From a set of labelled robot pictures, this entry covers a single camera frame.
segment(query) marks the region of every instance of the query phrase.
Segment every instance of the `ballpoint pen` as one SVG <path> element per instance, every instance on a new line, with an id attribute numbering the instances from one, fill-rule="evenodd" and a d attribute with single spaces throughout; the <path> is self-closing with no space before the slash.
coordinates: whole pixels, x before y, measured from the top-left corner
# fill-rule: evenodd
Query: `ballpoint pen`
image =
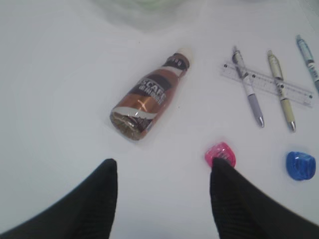
<path id="1" fill-rule="evenodd" d="M 238 72 L 239 78 L 242 79 L 242 82 L 248 97 L 248 101 L 253 111 L 253 114 L 255 116 L 255 119 L 258 122 L 258 124 L 263 128 L 265 126 L 264 116 L 260 109 L 256 94 L 254 92 L 250 75 L 246 70 L 243 57 L 241 56 L 241 53 L 236 46 L 234 46 L 233 48 L 232 60 L 233 60 L 233 63 L 236 65 L 236 70 Z"/>
<path id="2" fill-rule="evenodd" d="M 315 65 L 313 55 L 311 54 L 307 43 L 301 38 L 300 35 L 296 36 L 296 42 L 297 42 L 297 46 L 298 46 L 298 48 L 299 48 L 299 50 L 304 58 L 306 66 L 308 67 L 308 70 L 311 74 L 311 77 L 315 83 L 315 86 L 319 92 L 319 73 L 316 70 L 316 65 Z"/>
<path id="3" fill-rule="evenodd" d="M 291 109 L 290 101 L 288 100 L 285 92 L 285 86 L 283 84 L 284 82 L 284 77 L 283 77 L 283 72 L 280 67 L 279 60 L 277 57 L 273 54 L 271 50 L 267 52 L 268 56 L 268 62 L 270 66 L 270 70 L 273 74 L 273 77 L 275 78 L 277 90 L 279 93 L 280 97 L 280 103 L 283 108 L 284 114 L 286 121 L 288 125 L 290 126 L 291 130 L 293 132 L 296 132 L 296 122 L 295 122 L 295 117 L 293 114 L 293 110 Z"/>

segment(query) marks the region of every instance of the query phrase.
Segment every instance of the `blurry green object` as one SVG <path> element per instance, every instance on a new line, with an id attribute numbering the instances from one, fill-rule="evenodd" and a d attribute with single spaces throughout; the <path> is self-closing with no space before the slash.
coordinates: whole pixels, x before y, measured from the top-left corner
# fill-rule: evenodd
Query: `blurry green object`
<path id="1" fill-rule="evenodd" d="M 177 5 L 185 0 L 114 0 L 127 6 L 140 7 L 145 10 L 159 10 Z"/>

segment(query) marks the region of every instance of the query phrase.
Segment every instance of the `blue pencil sharpener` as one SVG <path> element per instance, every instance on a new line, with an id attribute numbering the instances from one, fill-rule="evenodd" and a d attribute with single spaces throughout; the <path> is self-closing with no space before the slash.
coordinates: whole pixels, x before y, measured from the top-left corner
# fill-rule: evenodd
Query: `blue pencil sharpener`
<path id="1" fill-rule="evenodd" d="M 289 175 L 297 180 L 309 180 L 316 172 L 316 160 L 309 154 L 290 152 L 287 155 L 286 167 Z"/>

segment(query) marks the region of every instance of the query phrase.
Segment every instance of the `pen tip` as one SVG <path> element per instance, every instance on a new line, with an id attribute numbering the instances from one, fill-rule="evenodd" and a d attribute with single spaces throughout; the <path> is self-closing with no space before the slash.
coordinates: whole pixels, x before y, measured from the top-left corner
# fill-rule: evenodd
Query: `pen tip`
<path id="1" fill-rule="evenodd" d="M 265 127 L 265 122 L 263 117 L 259 117 L 259 124 L 261 128 Z"/>
<path id="2" fill-rule="evenodd" d="M 290 127 L 292 132 L 296 132 L 296 123 L 294 121 L 290 122 Z"/>

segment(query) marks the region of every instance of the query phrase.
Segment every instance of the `yellow pen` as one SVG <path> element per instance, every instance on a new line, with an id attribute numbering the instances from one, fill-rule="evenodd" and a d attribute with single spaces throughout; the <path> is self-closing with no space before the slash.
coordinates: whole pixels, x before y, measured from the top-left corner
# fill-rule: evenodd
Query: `yellow pen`
<path id="1" fill-rule="evenodd" d="M 271 72 L 273 74 L 273 77 L 275 78 L 276 81 L 276 86 L 277 90 L 279 93 L 280 97 L 280 102 L 285 114 L 286 121 L 291 128 L 293 132 L 296 132 L 296 122 L 295 122 L 295 117 L 293 114 L 293 110 L 290 105 L 290 101 L 288 100 L 285 92 L 285 85 L 283 84 L 284 82 L 284 77 L 283 77 L 283 72 L 281 70 L 279 60 L 277 57 L 273 54 L 273 52 L 270 50 L 267 53 L 268 55 L 268 62 L 269 66 L 271 69 Z"/>

